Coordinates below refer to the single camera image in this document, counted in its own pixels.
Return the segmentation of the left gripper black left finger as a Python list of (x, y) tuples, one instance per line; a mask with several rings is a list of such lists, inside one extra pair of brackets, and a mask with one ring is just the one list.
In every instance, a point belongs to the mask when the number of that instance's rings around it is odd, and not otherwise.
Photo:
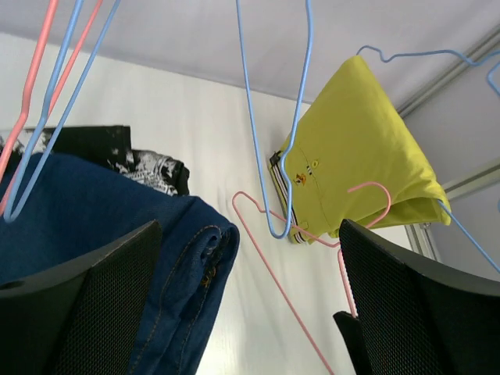
[(1, 286), (3, 374), (124, 374), (162, 229), (155, 220), (106, 246)]

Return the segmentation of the black white patterned trousers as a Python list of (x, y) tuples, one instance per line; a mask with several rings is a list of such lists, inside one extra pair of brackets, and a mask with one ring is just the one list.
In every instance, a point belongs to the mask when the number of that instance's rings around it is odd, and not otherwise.
[(189, 169), (178, 159), (133, 149), (124, 125), (64, 127), (53, 152), (75, 155), (170, 196), (189, 194)]

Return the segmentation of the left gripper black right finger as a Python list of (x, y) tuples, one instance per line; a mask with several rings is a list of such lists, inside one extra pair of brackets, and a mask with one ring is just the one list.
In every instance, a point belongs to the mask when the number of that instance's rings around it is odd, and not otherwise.
[(341, 251), (371, 374), (497, 374), (499, 283), (428, 259), (351, 221)]

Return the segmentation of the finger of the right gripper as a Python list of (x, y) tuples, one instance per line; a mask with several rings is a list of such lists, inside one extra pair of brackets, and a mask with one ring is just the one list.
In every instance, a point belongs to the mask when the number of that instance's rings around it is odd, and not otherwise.
[(344, 339), (355, 373), (357, 375), (371, 374), (370, 360), (359, 319), (344, 311), (336, 312), (333, 318)]

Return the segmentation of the yellow green trousers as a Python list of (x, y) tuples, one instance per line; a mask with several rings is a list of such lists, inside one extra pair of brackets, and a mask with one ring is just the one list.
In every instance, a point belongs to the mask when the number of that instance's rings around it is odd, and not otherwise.
[(363, 226), (450, 224), (451, 207), (423, 151), (357, 55), (330, 78), (268, 162), (289, 240)]

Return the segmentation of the navy blue trousers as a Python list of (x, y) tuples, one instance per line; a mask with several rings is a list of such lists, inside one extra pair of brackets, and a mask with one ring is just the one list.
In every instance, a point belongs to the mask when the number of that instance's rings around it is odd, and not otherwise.
[(1, 225), (1, 280), (101, 248), (157, 221), (159, 259), (127, 366), (194, 374), (238, 253), (235, 225), (195, 196), (169, 196), (72, 155), (48, 157), (21, 214)]

